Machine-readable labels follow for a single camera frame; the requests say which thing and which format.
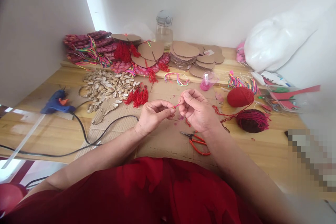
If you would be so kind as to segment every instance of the pixelated area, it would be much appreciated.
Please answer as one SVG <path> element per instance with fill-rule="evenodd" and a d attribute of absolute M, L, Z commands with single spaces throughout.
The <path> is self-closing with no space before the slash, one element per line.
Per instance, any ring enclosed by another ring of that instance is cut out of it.
<path fill-rule="evenodd" d="M 296 183 L 298 190 L 305 188 L 311 193 L 316 189 L 318 193 L 336 193 L 336 162 L 321 138 L 317 130 L 288 130 L 288 146 L 296 157 L 292 160 L 291 181 Z"/>

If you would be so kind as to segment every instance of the hand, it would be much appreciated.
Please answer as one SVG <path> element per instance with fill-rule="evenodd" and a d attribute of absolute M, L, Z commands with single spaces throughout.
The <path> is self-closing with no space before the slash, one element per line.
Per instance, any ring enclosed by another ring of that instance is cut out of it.
<path fill-rule="evenodd" d="M 191 125 L 200 133 L 220 126 L 215 111 L 208 100 L 195 89 L 181 93 L 178 101 L 180 114 L 186 116 Z"/>
<path fill-rule="evenodd" d="M 150 132 L 164 119 L 173 119 L 176 109 L 173 104 L 165 100 L 154 100 L 147 102 L 142 107 L 139 122 L 135 125 L 135 131 L 142 135 L 147 136 Z"/>

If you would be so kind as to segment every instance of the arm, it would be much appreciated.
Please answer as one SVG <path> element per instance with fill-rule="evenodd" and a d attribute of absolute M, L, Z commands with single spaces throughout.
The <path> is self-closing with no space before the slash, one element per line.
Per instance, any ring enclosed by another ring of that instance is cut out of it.
<path fill-rule="evenodd" d="M 239 148 L 216 119 L 208 101 L 197 90 L 191 89 L 181 94 L 179 104 L 180 114 L 202 133 L 231 188 L 254 206 L 261 218 L 273 223 L 298 223 L 285 195 Z"/>
<path fill-rule="evenodd" d="M 176 111 L 168 101 L 145 103 L 139 122 L 133 127 L 87 152 L 34 187 L 23 199 L 44 190 L 64 190 L 91 173 L 118 166 L 139 146 L 142 139 L 165 118 L 172 119 Z"/>

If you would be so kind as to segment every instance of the person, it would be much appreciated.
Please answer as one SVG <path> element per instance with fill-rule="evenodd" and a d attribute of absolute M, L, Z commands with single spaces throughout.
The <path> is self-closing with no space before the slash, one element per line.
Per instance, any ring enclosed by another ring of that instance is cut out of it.
<path fill-rule="evenodd" d="M 138 123 L 49 176 L 5 215 L 9 223 L 299 223 L 276 184 L 235 143 L 195 89 L 180 114 L 200 132 L 223 179 L 191 162 L 124 160 L 176 109 L 144 104 Z"/>

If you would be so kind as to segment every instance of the pile of peanut shells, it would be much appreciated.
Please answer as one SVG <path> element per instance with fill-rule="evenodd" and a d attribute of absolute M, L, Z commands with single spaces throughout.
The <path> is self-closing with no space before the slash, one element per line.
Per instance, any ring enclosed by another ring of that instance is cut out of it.
<path fill-rule="evenodd" d="M 119 98 L 115 102 L 122 103 L 123 100 L 128 98 L 129 93 L 140 85 L 140 82 L 134 81 L 133 76 L 129 73 L 115 74 L 101 69 L 87 72 L 83 81 L 86 84 L 83 85 L 82 89 L 85 88 L 87 93 L 82 97 L 93 101 L 92 104 L 88 105 L 88 113 L 97 111 L 106 99 Z"/>

